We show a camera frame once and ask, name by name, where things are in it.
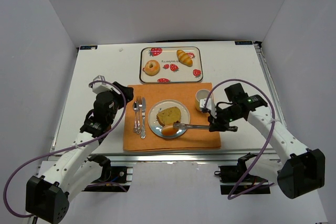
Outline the metal serving tongs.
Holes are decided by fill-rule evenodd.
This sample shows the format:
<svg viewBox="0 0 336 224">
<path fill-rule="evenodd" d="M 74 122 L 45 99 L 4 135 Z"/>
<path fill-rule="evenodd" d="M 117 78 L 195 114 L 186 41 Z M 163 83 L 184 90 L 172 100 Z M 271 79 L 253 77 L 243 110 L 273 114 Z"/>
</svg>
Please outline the metal serving tongs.
<svg viewBox="0 0 336 224">
<path fill-rule="evenodd" d="M 237 132 L 237 126 L 218 126 L 216 124 L 210 125 L 194 125 L 194 124 L 184 124 L 184 123 L 174 123 L 173 127 L 179 130 L 208 130 L 209 132 Z"/>
</svg>

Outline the sliced loaf cake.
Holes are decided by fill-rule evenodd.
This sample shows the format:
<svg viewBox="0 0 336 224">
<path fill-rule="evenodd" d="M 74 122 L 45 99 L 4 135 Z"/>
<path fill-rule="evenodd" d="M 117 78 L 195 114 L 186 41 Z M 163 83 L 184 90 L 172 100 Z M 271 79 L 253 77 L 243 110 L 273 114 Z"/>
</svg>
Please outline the sliced loaf cake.
<svg viewBox="0 0 336 224">
<path fill-rule="evenodd" d="M 157 113 L 156 119 L 161 126 L 180 123 L 181 111 L 178 107 L 170 107 Z"/>
</svg>

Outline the glossy orange bun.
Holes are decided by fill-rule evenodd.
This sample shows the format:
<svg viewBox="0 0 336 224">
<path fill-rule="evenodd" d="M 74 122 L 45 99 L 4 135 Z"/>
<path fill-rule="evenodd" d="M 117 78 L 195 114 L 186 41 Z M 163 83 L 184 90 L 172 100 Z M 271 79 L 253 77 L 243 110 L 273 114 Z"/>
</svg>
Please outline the glossy orange bun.
<svg viewBox="0 0 336 224">
<path fill-rule="evenodd" d="M 176 134 L 177 131 L 178 129 L 176 129 L 173 124 L 168 124 L 168 125 L 163 126 L 161 133 L 164 136 L 172 136 Z"/>
</svg>

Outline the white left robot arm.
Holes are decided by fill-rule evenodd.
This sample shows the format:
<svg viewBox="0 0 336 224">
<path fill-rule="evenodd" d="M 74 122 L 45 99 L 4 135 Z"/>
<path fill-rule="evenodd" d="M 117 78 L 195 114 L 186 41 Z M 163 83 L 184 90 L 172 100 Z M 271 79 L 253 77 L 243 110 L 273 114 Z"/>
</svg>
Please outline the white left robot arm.
<svg viewBox="0 0 336 224">
<path fill-rule="evenodd" d="M 70 202 L 95 180 L 108 180 L 110 160 L 92 156 L 109 131 L 119 110 L 125 111 L 134 98 L 134 89 L 121 84 L 93 81 L 96 94 L 71 149 L 41 176 L 32 176 L 26 184 L 26 211 L 48 223 L 60 223 Z"/>
</svg>

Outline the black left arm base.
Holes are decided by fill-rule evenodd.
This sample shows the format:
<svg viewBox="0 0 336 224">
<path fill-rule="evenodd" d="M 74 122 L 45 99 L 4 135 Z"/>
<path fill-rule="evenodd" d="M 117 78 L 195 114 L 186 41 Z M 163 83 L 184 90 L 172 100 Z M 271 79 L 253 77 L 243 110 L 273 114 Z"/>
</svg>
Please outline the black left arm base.
<svg viewBox="0 0 336 224">
<path fill-rule="evenodd" d="M 93 155 L 85 161 L 98 164 L 102 168 L 100 176 L 89 184 L 85 192 L 126 193 L 130 189 L 133 168 L 125 165 L 112 165 L 111 161 L 102 155 Z"/>
</svg>

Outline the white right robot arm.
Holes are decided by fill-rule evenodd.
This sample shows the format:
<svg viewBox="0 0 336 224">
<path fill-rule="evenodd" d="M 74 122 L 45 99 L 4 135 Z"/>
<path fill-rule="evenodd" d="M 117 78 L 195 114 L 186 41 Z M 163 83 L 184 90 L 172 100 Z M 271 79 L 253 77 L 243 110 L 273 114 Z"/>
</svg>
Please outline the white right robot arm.
<svg viewBox="0 0 336 224">
<path fill-rule="evenodd" d="M 199 103 L 203 112 L 209 113 L 211 132 L 236 132 L 230 123 L 244 119 L 265 139 L 258 154 L 248 153 L 238 159 L 238 181 L 228 194 L 234 199 L 265 182 L 278 185 L 284 195 L 297 198 L 322 188 L 325 184 L 326 157 L 321 150 L 312 150 L 294 137 L 275 118 L 275 109 L 262 92 L 249 96 L 243 89 L 243 80 L 225 89 L 228 107 L 222 109 L 210 96 Z"/>
</svg>

